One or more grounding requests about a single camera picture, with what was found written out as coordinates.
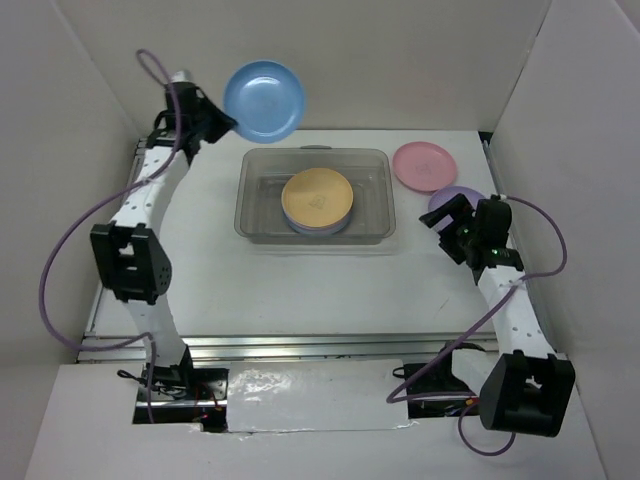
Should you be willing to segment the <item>blue plastic plate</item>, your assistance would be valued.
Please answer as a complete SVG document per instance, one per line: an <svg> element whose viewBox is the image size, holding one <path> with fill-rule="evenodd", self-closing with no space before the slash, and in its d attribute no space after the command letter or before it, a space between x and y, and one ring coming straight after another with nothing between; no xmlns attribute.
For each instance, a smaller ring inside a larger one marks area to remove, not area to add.
<svg viewBox="0 0 640 480"><path fill-rule="evenodd" d="M306 111L306 93L297 75L271 60L258 60L238 69L223 95L224 112L243 139L271 144L290 136Z"/></svg>

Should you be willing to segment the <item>orange plastic plate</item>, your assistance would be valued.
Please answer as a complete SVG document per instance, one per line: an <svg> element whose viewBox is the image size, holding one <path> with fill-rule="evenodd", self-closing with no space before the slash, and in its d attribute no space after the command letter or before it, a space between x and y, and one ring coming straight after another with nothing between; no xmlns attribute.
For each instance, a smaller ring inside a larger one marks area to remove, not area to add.
<svg viewBox="0 0 640 480"><path fill-rule="evenodd" d="M329 168L310 168L292 176L283 187L284 213L308 226L326 226L350 213L354 192L349 181Z"/></svg>

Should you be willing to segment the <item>cream plastic plate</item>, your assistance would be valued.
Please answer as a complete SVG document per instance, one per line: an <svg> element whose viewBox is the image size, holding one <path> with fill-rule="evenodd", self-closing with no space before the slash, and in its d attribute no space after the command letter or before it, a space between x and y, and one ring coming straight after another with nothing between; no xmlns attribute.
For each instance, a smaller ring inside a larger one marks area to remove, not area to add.
<svg viewBox="0 0 640 480"><path fill-rule="evenodd" d="M351 219L351 213L346 214L342 219L340 219L339 221L336 221L334 223L331 223L329 225L326 226L319 226L319 227L313 227L313 226L308 226L305 225L303 223L297 222L296 220L292 219L287 212L284 213L284 216L286 218L287 223L296 231L310 231L310 232L339 232L340 230L344 229L350 222Z"/></svg>

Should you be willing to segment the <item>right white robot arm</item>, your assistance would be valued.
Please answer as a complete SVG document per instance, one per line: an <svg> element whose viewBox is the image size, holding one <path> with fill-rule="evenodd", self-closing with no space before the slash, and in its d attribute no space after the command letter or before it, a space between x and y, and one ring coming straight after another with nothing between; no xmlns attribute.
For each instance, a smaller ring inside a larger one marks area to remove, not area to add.
<svg viewBox="0 0 640 480"><path fill-rule="evenodd" d="M555 437L560 432L575 370L560 358L541 330L529 299L530 275L509 247L509 198L493 195L471 203L461 193L421 216L437 231L440 248L466 265L492 314L499 358L456 348L435 368L438 385L450 392L467 385L477 394L488 430Z"/></svg>

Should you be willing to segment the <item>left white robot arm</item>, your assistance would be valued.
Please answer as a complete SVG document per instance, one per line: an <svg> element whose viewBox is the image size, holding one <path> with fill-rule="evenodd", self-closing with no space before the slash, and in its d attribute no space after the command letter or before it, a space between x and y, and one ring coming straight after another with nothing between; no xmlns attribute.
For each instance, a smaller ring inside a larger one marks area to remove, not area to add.
<svg viewBox="0 0 640 480"><path fill-rule="evenodd" d="M136 188L106 224L90 232L100 279L131 315L144 337L151 381L172 397L196 390L188 346L177 332L167 299L172 264L159 231L173 194L189 172L202 142L214 143L236 126L187 71L165 87L166 108L147 140Z"/></svg>

